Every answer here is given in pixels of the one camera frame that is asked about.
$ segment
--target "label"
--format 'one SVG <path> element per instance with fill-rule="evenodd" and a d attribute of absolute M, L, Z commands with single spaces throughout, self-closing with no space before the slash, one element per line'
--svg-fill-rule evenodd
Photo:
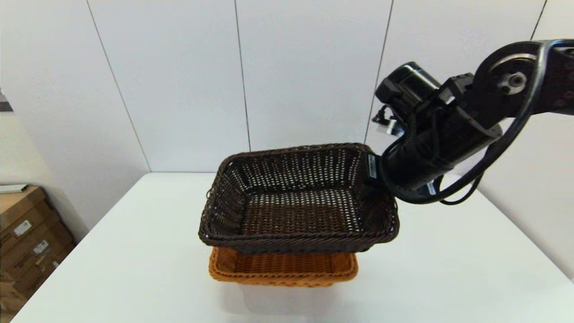
<path fill-rule="evenodd" d="M 16 234 L 16 237 L 20 237 L 26 231 L 28 231 L 31 227 L 32 227 L 32 224 L 30 223 L 30 221 L 26 220 L 26 221 L 20 223 L 19 226 L 14 228 L 14 234 Z"/>
<path fill-rule="evenodd" d="M 368 155 L 369 159 L 369 177 L 377 179 L 377 162 L 375 161 L 375 155 Z"/>
<path fill-rule="evenodd" d="M 48 247 L 48 242 L 46 240 L 42 240 L 42 242 L 40 242 L 35 248 L 34 248 L 34 253 L 36 255 L 39 255 L 42 253 L 42 251 L 44 251 L 47 247 Z"/>

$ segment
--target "wicker basket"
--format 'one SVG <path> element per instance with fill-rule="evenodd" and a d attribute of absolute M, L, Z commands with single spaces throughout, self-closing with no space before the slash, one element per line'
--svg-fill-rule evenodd
<path fill-rule="evenodd" d="M 362 252 L 398 234 L 386 192 L 361 198 L 363 144 L 239 153 L 224 160 L 201 215 L 207 245 L 246 254 Z"/>
<path fill-rule="evenodd" d="M 355 278 L 358 270 L 354 253 L 245 255 L 215 247 L 210 257 L 213 279 L 240 284 L 328 287 Z"/>

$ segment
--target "black cable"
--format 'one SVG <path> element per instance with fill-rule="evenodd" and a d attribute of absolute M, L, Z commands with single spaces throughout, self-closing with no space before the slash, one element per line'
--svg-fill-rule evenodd
<path fill-rule="evenodd" d="M 477 178 L 475 178 L 475 180 L 472 183 L 472 186 L 470 187 L 468 192 L 463 197 L 461 197 L 460 199 L 458 199 L 456 201 L 441 200 L 440 202 L 442 204 L 445 204 L 445 205 L 457 205 L 457 204 L 461 204 L 462 202 L 466 201 L 472 195 L 472 193 L 474 193 L 474 191 L 476 191 L 476 188 L 478 187 L 478 184 L 480 184 L 480 180 L 482 179 L 483 175 L 484 174 L 480 174 Z M 443 177 L 444 177 L 444 175 L 440 175 L 433 182 L 433 186 L 435 187 L 435 190 L 437 192 L 440 190 L 440 183 L 443 181 Z"/>
<path fill-rule="evenodd" d="M 498 159 L 504 151 L 512 144 L 514 139 L 518 136 L 520 131 L 526 125 L 526 122 L 534 112 L 535 103 L 540 96 L 540 91 L 542 89 L 542 84 L 544 82 L 544 76 L 546 74 L 546 64 L 548 61 L 548 53 L 552 47 L 556 44 L 568 43 L 567 40 L 555 40 L 555 41 L 545 41 L 543 42 L 539 49 L 537 55 L 536 65 L 532 73 L 532 81 L 528 87 L 528 92 L 526 94 L 526 99 L 524 100 L 522 106 L 520 107 L 516 118 L 504 133 L 504 135 L 497 141 L 497 145 L 493 146 L 491 153 L 485 154 L 485 156 L 476 164 L 472 169 L 470 169 L 466 174 L 464 174 L 459 180 L 454 184 L 447 187 L 441 192 L 437 192 L 435 195 L 427 196 L 412 192 L 410 190 L 405 190 L 397 185 L 395 185 L 388 174 L 384 171 L 386 169 L 386 162 L 389 157 L 389 153 L 395 149 L 399 144 L 402 144 L 402 137 L 392 143 L 390 147 L 382 155 L 383 171 L 382 179 L 389 189 L 389 191 L 395 195 L 397 198 L 413 204 L 427 204 L 434 203 L 437 201 L 444 200 L 451 196 L 452 194 L 458 192 L 460 189 L 470 184 L 473 180 L 481 176 L 487 168 L 492 165 L 496 159 Z"/>

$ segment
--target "cardboard box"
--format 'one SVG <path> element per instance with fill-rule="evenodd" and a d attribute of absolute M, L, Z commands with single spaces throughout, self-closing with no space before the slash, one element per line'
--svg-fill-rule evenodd
<path fill-rule="evenodd" d="M 58 221 L 56 213 L 0 259 L 0 280 L 16 281 L 51 249 L 62 249 L 72 236 Z"/>
<path fill-rule="evenodd" d="M 18 313 L 18 311 L 26 304 L 26 301 L 14 298 L 1 298 L 0 297 L 0 307 L 4 313 Z"/>
<path fill-rule="evenodd" d="M 0 194 L 0 227 L 7 228 L 45 198 L 37 186 L 28 186 L 22 193 Z"/>
<path fill-rule="evenodd" d="M 38 263 L 30 268 L 17 282 L 0 282 L 0 298 L 27 300 L 72 251 L 68 244 L 58 251 L 50 250 Z"/>
<path fill-rule="evenodd" d="M 0 232 L 0 256 L 12 249 L 18 242 L 22 241 L 37 226 L 52 215 L 53 210 L 41 201 L 33 208 L 24 213 L 18 220 L 12 222 L 7 227 L 1 227 Z"/>

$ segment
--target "white wall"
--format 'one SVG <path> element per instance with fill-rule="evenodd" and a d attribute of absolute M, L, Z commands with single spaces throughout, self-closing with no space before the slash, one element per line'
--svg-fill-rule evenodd
<path fill-rule="evenodd" d="M 572 13 L 573 0 L 548 0 L 534 39 L 574 39 Z M 574 117 L 549 113 L 531 117 L 480 185 L 481 192 L 571 279 L 573 134 Z"/>
<path fill-rule="evenodd" d="M 2 91 L 91 229 L 149 167 L 83 0 L 4 0 Z"/>
<path fill-rule="evenodd" d="M 234 0 L 90 0 L 152 171 L 249 151 Z"/>
<path fill-rule="evenodd" d="M 252 150 L 364 140 L 390 4 L 237 2 Z"/>
<path fill-rule="evenodd" d="M 0 113 L 0 165 L 0 183 L 42 186 L 75 240 L 81 240 L 88 233 L 88 228 L 58 187 L 32 139 L 12 112 Z"/>

